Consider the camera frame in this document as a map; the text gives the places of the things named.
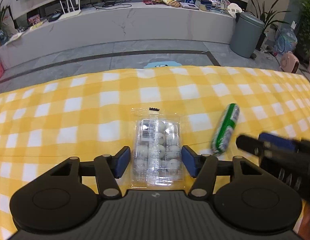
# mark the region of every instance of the gray trash bin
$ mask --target gray trash bin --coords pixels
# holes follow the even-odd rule
[[[259,41],[264,23],[248,12],[240,13],[230,48],[236,54],[249,58]]]

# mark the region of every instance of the barcode label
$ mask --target barcode label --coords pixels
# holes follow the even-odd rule
[[[142,125],[141,140],[147,142],[154,141],[156,120],[143,120],[141,125]]]

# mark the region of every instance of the blue lid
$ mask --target blue lid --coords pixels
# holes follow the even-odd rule
[[[209,1],[209,0],[201,0],[200,3],[201,4],[209,4],[209,3],[211,3],[211,1]]]

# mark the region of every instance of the gray tile floor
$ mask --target gray tile floor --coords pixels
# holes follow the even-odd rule
[[[1,78],[1,81],[7,81],[0,83],[0,93],[84,73],[143,68],[151,62],[213,65],[206,54],[201,54],[204,51],[210,51],[221,66],[281,71],[272,56],[256,50],[255,60],[243,58],[231,51],[228,44],[183,40],[123,41],[66,50],[8,69]],[[310,80],[310,74],[304,66],[301,66],[298,73]]]

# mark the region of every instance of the black plant pot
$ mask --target black plant pot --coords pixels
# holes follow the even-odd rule
[[[259,41],[257,42],[257,45],[256,45],[256,49],[257,50],[261,50],[261,46],[262,46],[262,44],[263,44],[263,41],[265,40],[265,38],[266,38],[266,35],[265,35],[265,33],[262,33],[261,34],[261,36],[260,36],[260,39],[259,39]]]

